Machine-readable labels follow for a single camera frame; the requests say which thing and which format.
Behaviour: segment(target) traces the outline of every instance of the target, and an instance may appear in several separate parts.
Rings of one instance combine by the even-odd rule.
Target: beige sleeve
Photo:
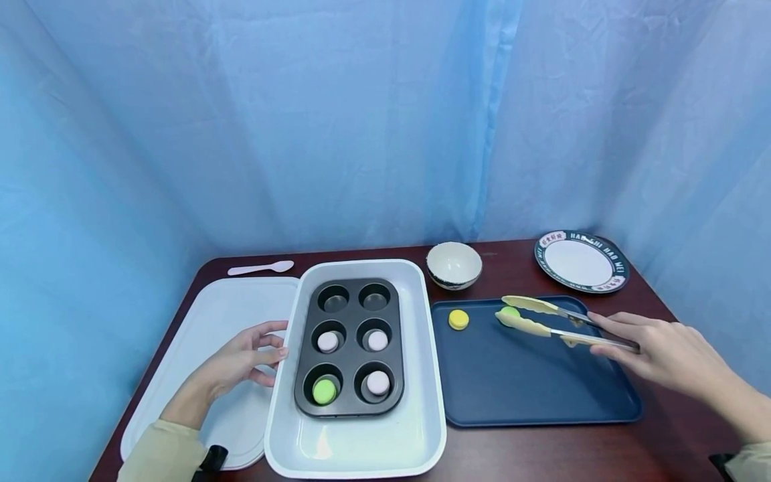
[[[198,430],[158,420],[136,443],[118,481],[190,482],[207,452],[198,441]]]
[[[771,442],[745,445],[726,470],[735,482],[771,481]]]

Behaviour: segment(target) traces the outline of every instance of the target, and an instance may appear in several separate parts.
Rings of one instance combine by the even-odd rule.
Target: blue curtain
[[[770,23],[752,0],[0,2],[0,461],[87,477],[196,269],[236,254],[588,229],[770,391]]]

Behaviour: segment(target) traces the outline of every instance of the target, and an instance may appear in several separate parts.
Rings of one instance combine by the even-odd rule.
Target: black strap
[[[733,453],[716,453],[715,455],[709,456],[709,461],[712,462],[715,469],[720,472],[720,475],[722,475],[725,482],[734,482],[728,474],[728,471],[726,471],[726,464],[730,462],[733,457],[735,457]]]
[[[225,465],[225,459],[227,459],[227,449],[225,447],[221,445],[209,447],[206,458],[200,464],[200,470],[193,476],[193,482],[206,480],[207,474],[219,472],[222,466]]]

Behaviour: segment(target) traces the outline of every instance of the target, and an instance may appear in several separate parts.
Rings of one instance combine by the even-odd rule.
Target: navy blue tray
[[[586,313],[570,296],[539,298]],[[502,325],[494,313],[500,299],[439,302],[431,308],[447,420],[461,427],[628,423],[642,416],[642,402],[621,367],[596,357],[588,347],[528,335]],[[450,328],[449,312],[469,314],[466,329]],[[560,316],[520,310],[524,318],[568,331],[598,336],[591,326],[576,328]]]

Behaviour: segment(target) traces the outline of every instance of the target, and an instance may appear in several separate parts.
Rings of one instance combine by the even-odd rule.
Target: white cutting board
[[[289,319],[298,283],[297,278],[285,277],[231,278],[215,281],[200,291],[123,433],[123,460],[144,430],[158,419],[177,388],[211,354],[243,329]],[[274,374],[267,366],[260,369]],[[223,470],[242,469],[262,458],[271,393],[272,389],[246,381],[211,407],[200,439],[206,447],[228,449]]]

